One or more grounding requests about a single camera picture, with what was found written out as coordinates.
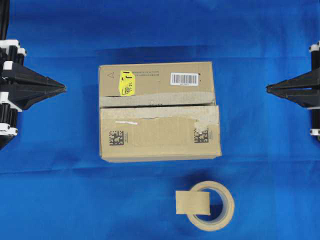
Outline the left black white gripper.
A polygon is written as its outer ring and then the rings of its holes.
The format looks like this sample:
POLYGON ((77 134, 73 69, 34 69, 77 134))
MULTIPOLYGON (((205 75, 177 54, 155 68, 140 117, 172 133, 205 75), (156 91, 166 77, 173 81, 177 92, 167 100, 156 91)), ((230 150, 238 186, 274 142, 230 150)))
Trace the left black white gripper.
POLYGON ((23 66, 26 56, 17 39, 0 41, 0 135, 4 137, 18 134, 19 112, 67 91, 62 83, 23 66))

